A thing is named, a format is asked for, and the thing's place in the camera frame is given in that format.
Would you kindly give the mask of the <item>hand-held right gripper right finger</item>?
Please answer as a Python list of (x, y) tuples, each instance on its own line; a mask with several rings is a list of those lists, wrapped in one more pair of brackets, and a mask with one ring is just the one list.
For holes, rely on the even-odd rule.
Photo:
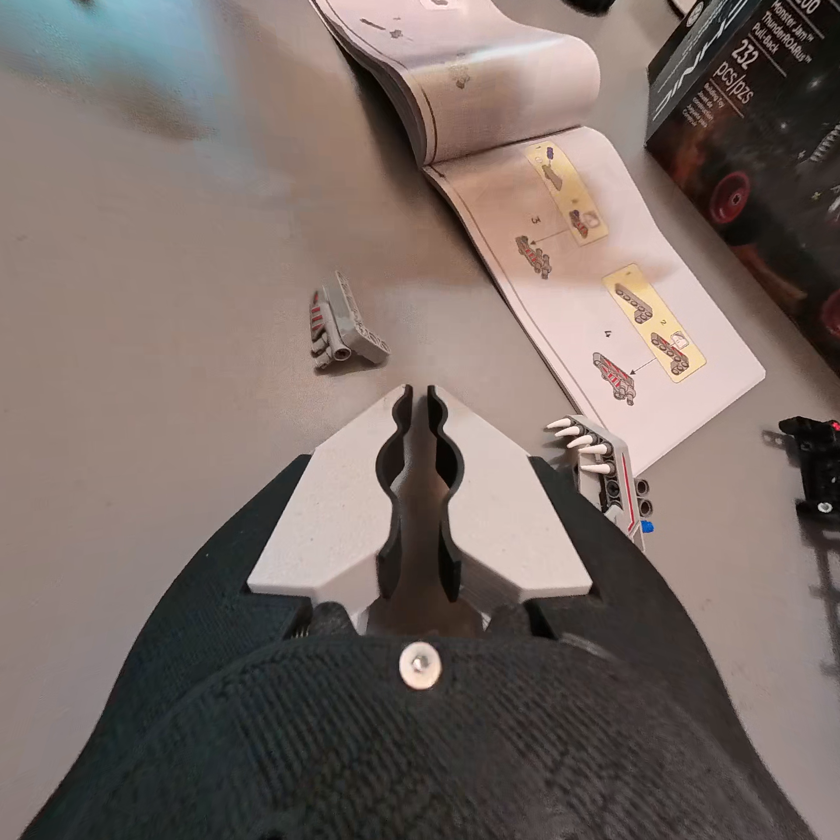
[(437, 568), (447, 599), (482, 616), (546, 600), (601, 607), (539, 476), (545, 462), (440, 386), (427, 387), (427, 418), (446, 487)]

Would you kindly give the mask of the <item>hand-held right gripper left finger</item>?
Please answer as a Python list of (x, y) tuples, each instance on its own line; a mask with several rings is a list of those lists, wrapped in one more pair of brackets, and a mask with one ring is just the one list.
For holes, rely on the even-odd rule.
[(400, 385), (316, 447), (251, 571), (256, 594), (335, 602), (365, 614), (402, 570), (393, 490), (405, 466), (413, 388)]

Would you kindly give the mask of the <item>grey angled brick beam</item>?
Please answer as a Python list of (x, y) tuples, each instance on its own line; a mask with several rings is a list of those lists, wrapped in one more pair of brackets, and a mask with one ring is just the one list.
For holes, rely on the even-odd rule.
[(344, 274), (337, 270), (334, 278), (324, 284), (322, 291), (329, 305), (328, 347), (331, 360), (344, 362), (359, 356), (374, 365), (387, 362), (391, 350), (365, 325)]

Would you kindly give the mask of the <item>grey desk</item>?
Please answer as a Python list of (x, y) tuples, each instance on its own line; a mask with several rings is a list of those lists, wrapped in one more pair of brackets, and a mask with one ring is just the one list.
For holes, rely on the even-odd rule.
[[(838, 379), (644, 151), (667, 3), (498, 6), (595, 49), (587, 122), (766, 371), (646, 472), (647, 555), (780, 787), (838, 838), (838, 546), (798, 522), (799, 470), (762, 439), (838, 418)], [(540, 455), (570, 407), (309, 2), (2, 2), (1, 139), (2, 838), (18, 838), (167, 587), (295, 457), (413, 385), (411, 542), (371, 628), (468, 635), (437, 588), (426, 387)], [(310, 304), (337, 270), (384, 364), (315, 370)]]

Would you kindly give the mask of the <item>grey toothed dinosaur head model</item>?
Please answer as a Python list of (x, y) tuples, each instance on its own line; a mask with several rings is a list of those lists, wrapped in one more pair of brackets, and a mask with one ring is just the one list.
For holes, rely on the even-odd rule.
[(590, 418), (571, 414), (544, 427), (564, 446), (578, 491), (637, 548), (655, 529), (649, 484), (635, 477), (627, 444)]

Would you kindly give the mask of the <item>black brick chassis model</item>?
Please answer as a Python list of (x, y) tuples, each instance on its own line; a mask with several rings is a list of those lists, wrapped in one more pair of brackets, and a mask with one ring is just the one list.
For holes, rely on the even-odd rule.
[(765, 444), (782, 449), (800, 470), (801, 495), (797, 515), (822, 527), (839, 528), (839, 422), (793, 416), (777, 430), (762, 431)]

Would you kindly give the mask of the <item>open instruction booklet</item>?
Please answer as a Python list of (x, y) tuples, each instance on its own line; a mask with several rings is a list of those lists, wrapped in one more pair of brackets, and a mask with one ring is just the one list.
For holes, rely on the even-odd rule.
[(570, 401), (643, 471), (764, 369), (609, 139), (582, 39), (492, 2), (312, 2), (400, 113), (416, 162)]

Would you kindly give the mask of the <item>black toy set box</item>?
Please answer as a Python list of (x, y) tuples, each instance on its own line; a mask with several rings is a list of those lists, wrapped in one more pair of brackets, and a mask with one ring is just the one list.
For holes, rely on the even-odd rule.
[(839, 2), (688, 2), (645, 145), (839, 372)]

